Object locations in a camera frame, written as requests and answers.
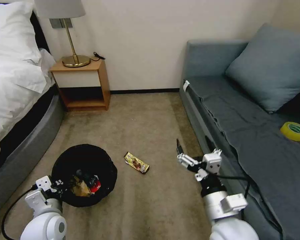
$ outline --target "shelf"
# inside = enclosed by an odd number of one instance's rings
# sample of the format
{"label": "shelf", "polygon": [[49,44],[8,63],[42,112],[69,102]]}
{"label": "shelf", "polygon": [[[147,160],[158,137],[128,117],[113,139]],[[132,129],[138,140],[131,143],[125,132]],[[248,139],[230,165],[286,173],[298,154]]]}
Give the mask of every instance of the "shelf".
{"label": "shelf", "polygon": [[69,111],[104,109],[101,87],[60,88],[64,104]]}
{"label": "shelf", "polygon": [[70,101],[67,104],[68,108],[77,108],[77,107],[105,107],[106,104],[103,100],[77,100],[77,101]]}

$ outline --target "carpet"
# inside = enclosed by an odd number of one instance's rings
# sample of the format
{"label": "carpet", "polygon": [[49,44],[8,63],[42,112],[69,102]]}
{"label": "carpet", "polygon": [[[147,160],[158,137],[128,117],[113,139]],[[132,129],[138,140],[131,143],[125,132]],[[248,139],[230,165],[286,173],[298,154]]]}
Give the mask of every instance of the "carpet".
{"label": "carpet", "polygon": [[[21,193],[51,173],[63,151],[89,143],[109,154],[118,179],[95,206],[63,204],[67,240],[209,239],[201,187],[178,163],[176,138],[189,155],[202,154],[178,93],[112,95],[108,111],[67,113],[50,148],[0,210],[0,223]],[[145,175],[125,163],[127,151],[150,165]],[[20,200],[8,217],[6,232],[19,239],[31,219],[32,210]]]}

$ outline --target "table lamp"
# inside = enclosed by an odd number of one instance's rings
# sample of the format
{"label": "table lamp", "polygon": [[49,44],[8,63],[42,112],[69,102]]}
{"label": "table lamp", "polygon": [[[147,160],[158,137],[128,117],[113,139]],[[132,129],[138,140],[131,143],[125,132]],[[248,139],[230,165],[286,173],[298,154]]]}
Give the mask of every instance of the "table lamp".
{"label": "table lamp", "polygon": [[65,67],[83,67],[90,63],[90,58],[77,55],[71,40],[68,25],[65,18],[76,18],[86,14],[81,0],[34,0],[37,14],[43,18],[62,18],[66,28],[73,56],[63,57],[62,63]]}

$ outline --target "sofa armrest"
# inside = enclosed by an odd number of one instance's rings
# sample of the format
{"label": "sofa armrest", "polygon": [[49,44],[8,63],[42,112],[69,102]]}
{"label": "sofa armrest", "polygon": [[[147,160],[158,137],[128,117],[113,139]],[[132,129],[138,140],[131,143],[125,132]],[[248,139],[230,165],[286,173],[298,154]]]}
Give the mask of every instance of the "sofa armrest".
{"label": "sofa armrest", "polygon": [[230,63],[240,55],[247,44],[248,42],[243,40],[188,41],[182,80],[197,76],[223,75]]}

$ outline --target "gold wrapper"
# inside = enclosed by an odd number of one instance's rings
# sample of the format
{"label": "gold wrapper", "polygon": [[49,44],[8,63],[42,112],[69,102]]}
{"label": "gold wrapper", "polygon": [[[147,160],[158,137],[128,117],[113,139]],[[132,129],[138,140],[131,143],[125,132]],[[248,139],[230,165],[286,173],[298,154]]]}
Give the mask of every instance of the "gold wrapper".
{"label": "gold wrapper", "polygon": [[124,156],[124,159],[126,160],[126,164],[129,164],[131,167],[133,167],[134,169],[138,170],[143,174],[145,174],[150,168],[148,164],[141,161],[139,158],[133,156],[129,152],[127,152],[127,154]]}

